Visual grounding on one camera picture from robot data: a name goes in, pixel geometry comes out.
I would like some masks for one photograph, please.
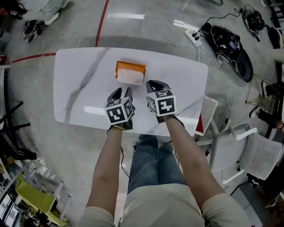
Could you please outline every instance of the red line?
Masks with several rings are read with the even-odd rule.
[[[105,14],[106,14],[106,11],[107,11],[108,2],[109,2],[109,0],[106,0],[105,6],[103,8],[101,20],[99,22],[99,27],[98,27],[97,37],[96,37],[96,47],[98,46],[99,36],[101,34],[101,30],[102,30],[102,26],[103,26],[103,20],[105,18]],[[20,62],[20,61],[24,61],[24,60],[28,60],[28,59],[35,59],[35,58],[39,58],[39,57],[43,57],[43,56],[54,56],[55,54],[56,53],[33,55],[33,56],[25,57],[25,58],[22,58],[22,59],[14,60],[14,61],[12,61],[12,63],[16,63],[16,62]]]
[[[101,34],[101,29],[102,29],[102,26],[103,26],[103,19],[105,18],[108,2],[109,2],[109,0],[106,0],[105,7],[103,8],[102,17],[101,17],[101,20],[99,22],[99,28],[98,28],[97,37],[96,37],[96,47],[98,46],[98,43],[99,43],[99,36]]]
[[[16,63],[16,62],[20,62],[20,61],[24,61],[24,60],[28,60],[28,59],[35,59],[35,58],[39,58],[42,56],[54,56],[56,53],[49,53],[49,54],[41,54],[41,55],[32,55],[32,56],[28,56],[22,59],[17,59],[12,61],[12,63]]]

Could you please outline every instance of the electrical outlet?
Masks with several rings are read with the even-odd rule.
[[[196,34],[196,36],[193,37],[192,34],[195,34],[195,33],[197,33],[197,31],[191,30],[191,29],[187,29],[187,30],[185,31],[186,36],[191,40],[191,42],[192,42],[196,47],[198,47],[198,46],[201,45],[201,40],[200,40],[200,38],[199,38],[198,40],[195,40],[195,38],[199,36],[199,34]]]

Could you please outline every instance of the white table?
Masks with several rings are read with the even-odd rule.
[[[55,57],[53,105],[59,122],[109,129],[103,104],[117,88],[122,95],[133,90],[133,130],[130,133],[169,136],[165,123],[158,124],[147,108],[146,86],[118,82],[117,61],[147,65],[144,83],[159,80],[169,84],[177,98],[177,116],[194,135],[205,93],[208,67],[188,59],[133,49],[75,48],[59,50]]]

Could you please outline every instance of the floor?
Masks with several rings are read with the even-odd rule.
[[[71,0],[60,17],[43,32],[43,35],[29,44],[25,43],[21,35],[24,22],[15,21],[12,38],[6,48],[8,58],[13,61],[30,55],[53,53],[64,48],[94,47],[105,3],[106,0]],[[267,25],[272,26],[270,12],[261,4],[261,0],[226,0],[221,7],[205,0],[110,0],[98,47],[142,49],[196,61],[198,49],[184,35],[186,29],[182,24],[200,27],[209,17],[235,13],[234,8],[240,9],[245,4],[251,4],[261,13]],[[272,45],[266,29],[260,32],[261,42],[258,43],[246,30],[241,16],[228,16],[224,20],[210,22],[238,34],[250,56],[254,72],[276,81],[275,64],[271,58]],[[206,42],[202,45],[210,49]],[[106,139],[106,131],[55,121],[52,93],[54,60],[54,56],[48,56],[13,63],[9,71],[9,94],[11,102],[24,102],[14,114],[15,124],[27,121],[31,123],[31,127],[21,129],[18,133],[21,144],[30,150],[39,151],[47,159],[57,177],[64,181],[66,190],[72,197],[67,217],[76,223],[86,206],[93,170]],[[218,101],[214,119],[221,127],[225,119],[229,118],[225,90],[230,75],[226,66],[218,70],[215,61],[212,53],[200,50],[200,62],[209,68],[206,95]],[[253,108],[252,105],[245,104],[249,84],[241,81],[232,69],[231,72],[232,82],[227,100],[232,125],[247,122],[252,127],[257,127],[259,133],[264,135],[267,125],[258,118],[249,118],[249,112]],[[253,83],[250,97],[257,96],[258,89]],[[137,138],[136,134],[123,135],[124,164],[128,170]],[[220,182],[220,173],[214,175]],[[116,221],[122,212],[127,180],[124,172],[120,171]],[[231,182],[226,192],[232,192],[244,180],[245,175]]]

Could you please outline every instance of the forearm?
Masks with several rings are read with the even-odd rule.
[[[122,131],[112,128],[97,160],[86,207],[100,207],[114,217],[119,183]]]
[[[179,156],[183,171],[191,170],[208,162],[186,129],[173,117],[164,117],[170,137]]]
[[[118,180],[122,131],[112,128],[95,166],[93,178]]]
[[[173,117],[164,117],[183,174],[199,207],[211,197],[224,193],[213,177],[205,155],[181,123]]]

